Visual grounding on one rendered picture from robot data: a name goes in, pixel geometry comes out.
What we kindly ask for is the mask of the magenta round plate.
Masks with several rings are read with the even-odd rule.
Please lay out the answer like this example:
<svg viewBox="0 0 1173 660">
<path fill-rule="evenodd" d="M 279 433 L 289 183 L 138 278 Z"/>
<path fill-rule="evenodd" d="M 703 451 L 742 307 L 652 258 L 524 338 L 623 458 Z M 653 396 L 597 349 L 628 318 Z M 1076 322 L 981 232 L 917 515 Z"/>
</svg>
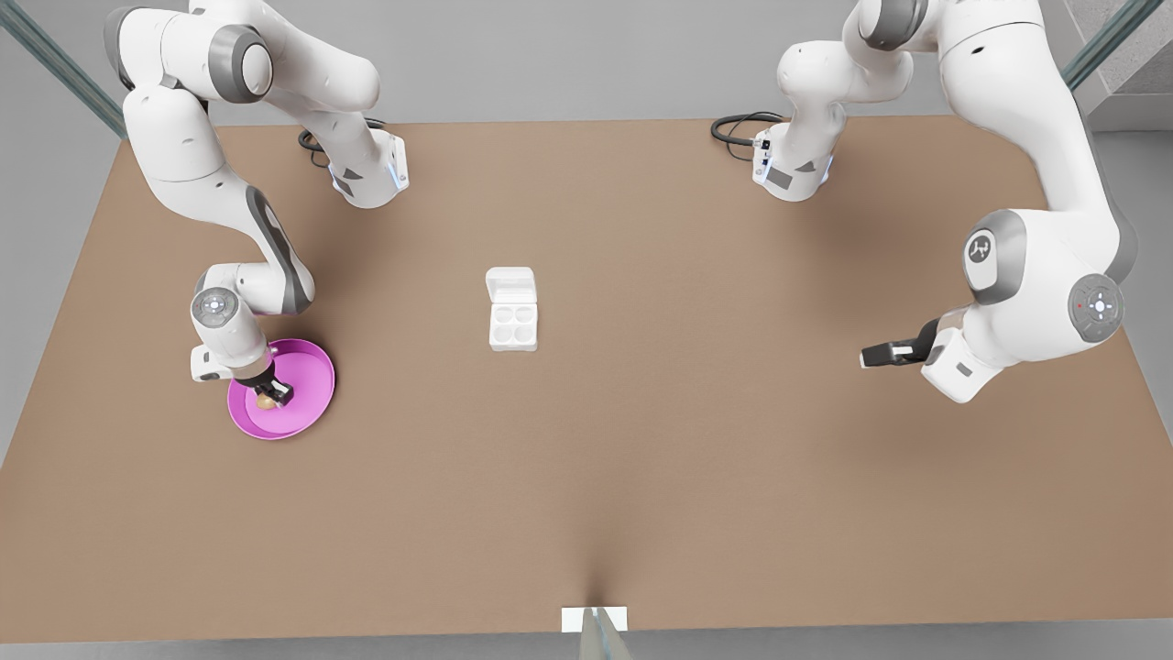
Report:
<svg viewBox="0 0 1173 660">
<path fill-rule="evenodd" d="M 334 363 L 318 343 L 297 338 L 282 338 L 269 343 L 278 379 L 290 385 L 292 399 L 282 406 L 263 410 L 257 394 L 230 381 L 228 410 L 235 426 L 255 438 L 293 437 L 314 424 L 334 397 Z"/>
</svg>

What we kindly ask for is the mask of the white egg box base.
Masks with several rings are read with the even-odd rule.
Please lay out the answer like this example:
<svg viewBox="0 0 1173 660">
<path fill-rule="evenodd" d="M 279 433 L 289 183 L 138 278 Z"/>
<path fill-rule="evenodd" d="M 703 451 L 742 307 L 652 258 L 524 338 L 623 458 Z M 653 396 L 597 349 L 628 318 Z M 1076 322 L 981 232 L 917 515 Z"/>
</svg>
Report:
<svg viewBox="0 0 1173 660">
<path fill-rule="evenodd" d="M 535 302 L 494 302 L 490 314 L 491 351 L 536 351 L 540 309 Z"/>
</svg>

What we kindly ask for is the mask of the silver frame post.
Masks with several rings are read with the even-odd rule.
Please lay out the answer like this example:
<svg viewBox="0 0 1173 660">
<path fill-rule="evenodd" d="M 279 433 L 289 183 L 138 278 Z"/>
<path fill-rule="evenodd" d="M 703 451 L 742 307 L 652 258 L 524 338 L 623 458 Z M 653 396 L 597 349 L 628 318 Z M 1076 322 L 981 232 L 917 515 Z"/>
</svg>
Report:
<svg viewBox="0 0 1173 660">
<path fill-rule="evenodd" d="M 1103 23 L 1093 38 L 1089 38 L 1063 68 L 1063 80 L 1069 90 L 1077 91 L 1162 4 L 1165 0 L 1125 0 L 1123 7 Z"/>
<path fill-rule="evenodd" d="M 578 660 L 633 660 L 605 608 L 583 608 Z"/>
<path fill-rule="evenodd" d="M 106 125 L 127 140 L 121 108 L 82 67 L 72 59 L 16 0 L 0 0 L 0 27 L 38 59 L 50 75 L 72 91 Z"/>
</svg>

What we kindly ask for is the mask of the white post foot plate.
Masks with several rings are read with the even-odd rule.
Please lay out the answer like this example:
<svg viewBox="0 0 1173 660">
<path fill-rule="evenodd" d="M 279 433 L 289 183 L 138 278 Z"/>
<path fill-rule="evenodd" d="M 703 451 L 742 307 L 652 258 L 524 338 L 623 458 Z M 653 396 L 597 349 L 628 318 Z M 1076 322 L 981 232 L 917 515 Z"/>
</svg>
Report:
<svg viewBox="0 0 1173 660">
<path fill-rule="evenodd" d="M 561 632 L 581 633 L 586 611 L 591 611 L 592 615 L 598 615 L 599 619 L 604 611 L 617 631 L 626 632 L 629 630 L 628 606 L 563 607 L 561 608 Z"/>
</svg>

